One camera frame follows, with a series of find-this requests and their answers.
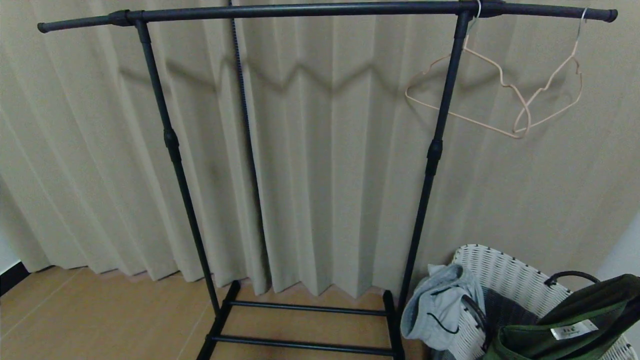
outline clothing tag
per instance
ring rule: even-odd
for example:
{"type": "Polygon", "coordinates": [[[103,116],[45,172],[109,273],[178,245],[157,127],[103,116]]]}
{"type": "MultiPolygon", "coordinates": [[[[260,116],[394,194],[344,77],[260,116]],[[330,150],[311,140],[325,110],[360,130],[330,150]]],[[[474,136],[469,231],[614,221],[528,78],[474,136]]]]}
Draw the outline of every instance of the clothing tag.
{"type": "Polygon", "coordinates": [[[551,329],[551,334],[553,334],[556,340],[564,340],[577,338],[578,336],[582,336],[596,330],[598,330],[598,327],[594,325],[591,320],[587,319],[573,325],[554,327],[551,329]]]}

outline floor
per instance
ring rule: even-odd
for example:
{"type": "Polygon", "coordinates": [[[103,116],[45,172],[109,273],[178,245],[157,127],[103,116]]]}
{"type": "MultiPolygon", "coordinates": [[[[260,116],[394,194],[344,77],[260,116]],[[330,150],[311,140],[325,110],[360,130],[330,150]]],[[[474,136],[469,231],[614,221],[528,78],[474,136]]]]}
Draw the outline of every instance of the floor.
{"type": "MultiPolygon", "coordinates": [[[[227,288],[218,290],[222,299],[227,288]]],[[[313,297],[297,285],[256,297],[244,283],[238,300],[383,309],[370,291],[354,300],[337,288],[313,297]]],[[[0,359],[195,359],[214,320],[204,281],[179,274],[151,281],[114,271],[51,268],[31,274],[0,298],[0,359]]],[[[388,347],[378,316],[235,307],[224,334],[388,347]]],[[[424,359],[405,341],[407,359],[424,359]]],[[[219,343],[212,359],[352,359],[380,356],[219,343]]]]}

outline clothes rack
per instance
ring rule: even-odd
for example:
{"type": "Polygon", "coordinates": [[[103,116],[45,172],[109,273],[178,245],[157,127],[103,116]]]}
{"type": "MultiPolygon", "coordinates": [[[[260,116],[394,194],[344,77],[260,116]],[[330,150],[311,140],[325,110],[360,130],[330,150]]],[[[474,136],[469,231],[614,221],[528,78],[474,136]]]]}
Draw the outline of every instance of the clothes rack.
{"type": "MultiPolygon", "coordinates": [[[[87,17],[82,19],[63,20],[57,22],[39,23],[38,30],[42,33],[50,31],[87,28],[101,25],[116,25],[123,27],[135,27],[143,48],[145,60],[158,110],[160,119],[164,127],[164,143],[169,151],[175,174],[177,176],[182,200],[187,212],[193,240],[198,252],[198,258],[205,274],[205,282],[207,290],[211,298],[211,303],[216,315],[216,319],[205,337],[204,344],[198,355],[198,360],[209,359],[212,356],[216,344],[220,341],[240,344],[267,345],[274,347],[303,348],[311,350],[327,350],[336,352],[350,352],[358,354],[374,354],[380,356],[393,357],[394,360],[404,359],[404,350],[400,339],[399,321],[402,310],[409,293],[410,281],[415,264],[415,258],[422,234],[422,225],[426,214],[429,195],[433,185],[433,178],[438,169],[438,162],[442,155],[445,123],[447,121],[447,113],[451,105],[451,97],[460,64],[460,56],[463,50],[463,42],[467,34],[469,22],[478,12],[478,3],[475,1],[421,1],[421,2],[389,2],[389,3],[335,3],[335,4],[281,4],[281,5],[264,5],[264,6],[221,6],[208,8],[183,8],[171,10],[152,10],[152,11],[130,11],[120,10],[104,16],[87,17]],[[237,301],[236,295],[240,290],[240,283],[234,281],[227,293],[227,296],[219,305],[216,296],[215,287],[212,277],[209,275],[209,264],[205,253],[202,237],[196,221],[195,210],[191,202],[189,187],[182,167],[182,160],[179,151],[179,141],[175,131],[172,128],[169,113],[166,107],[160,77],[156,67],[153,48],[151,46],[151,36],[147,28],[149,22],[177,21],[177,20],[204,20],[204,19],[242,19],[256,17],[315,17],[315,16],[350,16],[350,15],[402,15],[402,14],[450,14],[457,16],[456,29],[454,32],[454,41],[451,50],[451,58],[447,69],[445,85],[440,102],[440,110],[436,122],[435,133],[429,149],[427,151],[427,164],[425,168],[424,183],[420,195],[420,202],[416,214],[415,226],[411,238],[409,253],[406,260],[401,291],[398,298],[398,307],[394,306],[394,299],[390,291],[383,294],[384,310],[363,310],[363,309],[346,309],[336,307],[320,307],[320,306],[295,306],[287,304],[272,304],[261,302],[237,301]],[[246,336],[229,336],[222,335],[225,322],[234,306],[252,306],[265,307],[269,309],[290,309],[300,311],[322,311],[329,313],[343,313],[351,315],[367,315],[367,316],[384,316],[387,319],[390,348],[362,347],[350,345],[334,345],[324,343],[311,343],[302,341],[283,341],[272,340],[266,338],[252,338],[246,336]]],[[[509,4],[500,0],[483,0],[482,12],[480,17],[494,17],[499,15],[537,15],[547,17],[564,17],[580,19],[602,20],[612,22],[618,16],[617,10],[598,10],[567,6],[553,5],[537,5],[537,4],[509,4]]],[[[241,63],[237,56],[238,71],[241,74],[241,63]]],[[[241,90],[241,101],[243,109],[246,109],[246,100],[244,98],[244,86],[239,84],[241,90]]],[[[248,136],[248,116],[244,113],[245,129],[247,131],[246,138],[248,146],[251,146],[250,136],[248,136]]],[[[253,164],[251,148],[248,151],[251,166],[253,166],[253,186],[257,194],[257,178],[255,176],[255,164],[253,164]]]]}

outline curtain fold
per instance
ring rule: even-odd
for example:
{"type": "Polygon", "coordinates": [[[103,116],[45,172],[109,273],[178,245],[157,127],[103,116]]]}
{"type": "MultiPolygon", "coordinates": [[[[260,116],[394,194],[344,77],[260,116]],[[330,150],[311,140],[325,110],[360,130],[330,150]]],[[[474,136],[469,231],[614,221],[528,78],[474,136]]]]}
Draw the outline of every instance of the curtain fold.
{"type": "MultiPolygon", "coordinates": [[[[135,30],[43,35],[35,25],[125,8],[223,5],[3,3],[0,176],[22,219],[10,240],[28,269],[203,276],[135,30]]],[[[416,279],[466,243],[548,273],[593,272],[637,213],[640,49],[629,29],[640,10],[619,1],[591,6],[620,16],[583,24],[576,106],[523,140],[449,119],[416,279]]],[[[578,23],[480,19],[469,44],[502,64],[526,98],[571,53],[578,23]]],[[[331,284],[352,296],[370,286],[397,293],[437,115],[407,102],[404,88],[450,51],[455,18],[241,19],[237,27],[261,214],[229,21],[149,24],[216,284],[250,277],[258,293],[300,281],[315,294],[331,284]]],[[[446,65],[413,94],[439,104],[446,65]]],[[[533,120],[574,100],[574,73],[563,69],[538,97],[533,120]]],[[[509,129],[520,108],[495,68],[463,55],[451,111],[509,129]]]]}

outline white wicker basket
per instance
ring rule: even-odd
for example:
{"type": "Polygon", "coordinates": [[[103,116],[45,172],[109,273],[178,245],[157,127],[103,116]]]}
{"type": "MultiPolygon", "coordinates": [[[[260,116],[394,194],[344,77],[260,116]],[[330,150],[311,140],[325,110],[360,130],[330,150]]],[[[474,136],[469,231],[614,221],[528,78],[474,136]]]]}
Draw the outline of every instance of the white wicker basket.
{"type": "MultiPolygon", "coordinates": [[[[460,247],[453,263],[461,264],[473,272],[484,289],[491,289],[504,298],[513,300],[538,318],[547,314],[564,300],[571,291],[560,284],[547,286],[549,278],[539,270],[495,249],[482,245],[460,247]]],[[[449,348],[450,355],[435,356],[456,360],[476,360],[484,352],[485,335],[470,311],[463,311],[459,331],[449,348]]],[[[636,352],[623,336],[602,357],[603,360],[638,360],[636,352]]]]}

